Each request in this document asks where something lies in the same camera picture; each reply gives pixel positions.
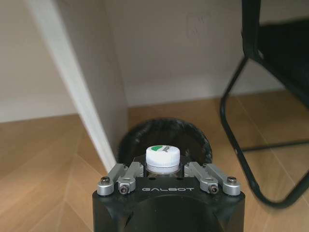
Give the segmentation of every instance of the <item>black chair seat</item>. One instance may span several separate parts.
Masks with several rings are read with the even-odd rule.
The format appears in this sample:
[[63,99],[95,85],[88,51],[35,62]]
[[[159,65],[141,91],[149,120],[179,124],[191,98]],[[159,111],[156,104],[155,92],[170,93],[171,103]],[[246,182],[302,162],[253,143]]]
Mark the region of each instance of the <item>black chair seat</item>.
[[309,93],[309,19],[261,26],[258,50],[265,63]]

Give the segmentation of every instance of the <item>white bottle cap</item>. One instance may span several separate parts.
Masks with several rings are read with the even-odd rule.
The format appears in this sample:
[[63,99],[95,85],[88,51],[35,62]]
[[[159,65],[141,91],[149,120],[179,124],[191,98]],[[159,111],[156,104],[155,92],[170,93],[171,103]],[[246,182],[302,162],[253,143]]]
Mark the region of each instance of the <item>white bottle cap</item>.
[[155,173],[172,173],[178,170],[180,150],[175,146],[156,145],[147,148],[147,169]]

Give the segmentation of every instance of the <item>bottle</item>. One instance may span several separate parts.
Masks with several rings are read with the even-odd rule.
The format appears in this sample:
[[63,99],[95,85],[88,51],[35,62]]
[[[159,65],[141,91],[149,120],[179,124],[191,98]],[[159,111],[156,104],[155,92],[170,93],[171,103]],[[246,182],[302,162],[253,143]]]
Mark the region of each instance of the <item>bottle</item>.
[[181,177],[180,150],[175,146],[155,145],[146,150],[147,177]]

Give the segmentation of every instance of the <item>black mesh fabric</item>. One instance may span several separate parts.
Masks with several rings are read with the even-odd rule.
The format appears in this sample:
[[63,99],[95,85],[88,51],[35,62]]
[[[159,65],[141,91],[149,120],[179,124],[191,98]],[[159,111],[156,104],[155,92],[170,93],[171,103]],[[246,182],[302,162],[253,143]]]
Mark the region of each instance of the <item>black mesh fabric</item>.
[[265,62],[309,93],[309,19],[261,26],[258,48]]
[[118,162],[127,166],[134,157],[144,155],[153,145],[172,145],[181,155],[199,164],[211,163],[211,146],[201,130],[193,124],[176,118],[158,118],[138,124],[119,145]]

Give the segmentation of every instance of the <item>wooden floor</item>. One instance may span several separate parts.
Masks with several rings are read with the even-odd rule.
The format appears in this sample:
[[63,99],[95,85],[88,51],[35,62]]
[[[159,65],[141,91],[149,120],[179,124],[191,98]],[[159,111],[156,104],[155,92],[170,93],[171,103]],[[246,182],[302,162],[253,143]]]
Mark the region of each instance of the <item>wooden floor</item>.
[[[285,210],[251,194],[221,126],[219,100],[153,105],[129,110],[134,126],[178,117],[208,137],[213,162],[236,176],[246,194],[246,232],[307,232],[309,191]],[[309,112],[287,92],[232,97],[228,120],[242,146],[309,138]],[[309,145],[247,153],[262,191],[282,198],[309,168]],[[0,231],[92,231],[91,194],[106,172],[78,116],[0,124]]]

